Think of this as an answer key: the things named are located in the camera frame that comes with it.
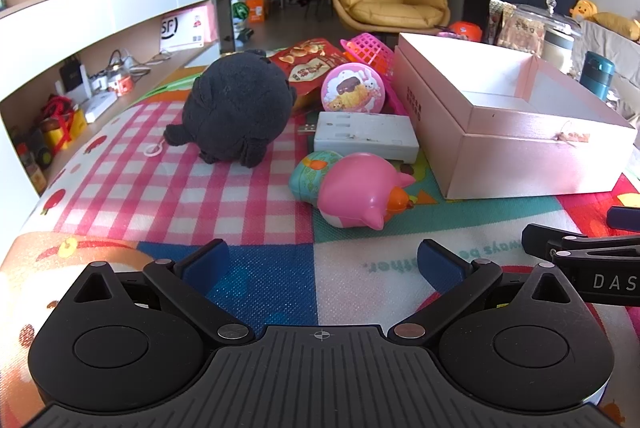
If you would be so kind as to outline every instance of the pink round container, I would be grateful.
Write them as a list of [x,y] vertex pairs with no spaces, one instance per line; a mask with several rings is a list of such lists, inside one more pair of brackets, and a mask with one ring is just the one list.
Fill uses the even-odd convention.
[[385,104],[385,85],[370,66],[348,62],[329,72],[321,97],[327,112],[380,113]]

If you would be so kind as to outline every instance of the green ball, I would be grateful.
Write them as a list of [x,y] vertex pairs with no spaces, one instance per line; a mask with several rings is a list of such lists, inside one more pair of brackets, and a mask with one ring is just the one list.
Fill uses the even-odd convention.
[[236,2],[231,7],[231,13],[234,18],[245,20],[249,17],[249,7],[244,2]]

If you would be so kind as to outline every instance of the teal water bottle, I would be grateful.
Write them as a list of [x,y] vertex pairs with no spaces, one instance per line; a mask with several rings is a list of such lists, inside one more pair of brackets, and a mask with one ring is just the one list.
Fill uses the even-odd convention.
[[616,66],[609,59],[603,58],[595,52],[587,52],[580,84],[591,93],[596,94],[602,101],[606,101],[615,71]]

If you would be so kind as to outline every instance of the black plush toy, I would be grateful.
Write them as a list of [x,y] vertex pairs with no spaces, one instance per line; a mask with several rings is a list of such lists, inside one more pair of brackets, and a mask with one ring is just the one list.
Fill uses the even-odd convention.
[[170,124],[171,146],[196,143],[209,164],[240,160],[260,164],[267,146],[287,125],[296,89],[263,50],[232,54],[212,63],[193,83],[182,124]]

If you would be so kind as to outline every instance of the pink gingham blanket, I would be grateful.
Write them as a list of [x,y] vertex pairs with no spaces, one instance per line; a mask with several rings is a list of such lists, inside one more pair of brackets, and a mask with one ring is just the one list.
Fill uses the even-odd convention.
[[182,245],[215,237],[232,245],[313,241],[311,212],[294,201],[288,186],[306,154],[294,119],[265,160],[248,169],[205,164],[194,144],[164,145],[159,156],[145,156],[164,127],[180,121],[182,103],[141,104],[134,110],[116,135],[97,147],[104,151],[68,199],[54,231]]

